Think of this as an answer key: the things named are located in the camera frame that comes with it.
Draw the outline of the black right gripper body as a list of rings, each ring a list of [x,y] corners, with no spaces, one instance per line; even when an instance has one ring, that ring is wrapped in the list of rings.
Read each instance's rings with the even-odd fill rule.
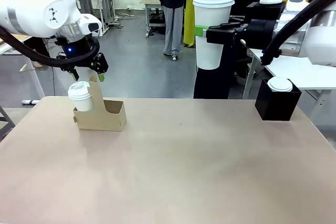
[[[246,29],[247,42],[270,42],[275,20],[252,19]]]

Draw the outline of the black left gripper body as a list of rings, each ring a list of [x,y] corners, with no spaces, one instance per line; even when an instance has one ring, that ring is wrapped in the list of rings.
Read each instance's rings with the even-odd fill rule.
[[[84,60],[76,63],[76,67],[90,68],[93,58],[99,53],[100,44],[96,38],[89,35],[84,36],[78,41],[68,42],[66,38],[57,38],[55,41],[57,46],[61,46],[65,56],[57,56],[57,59],[70,60],[75,57],[89,56]]]

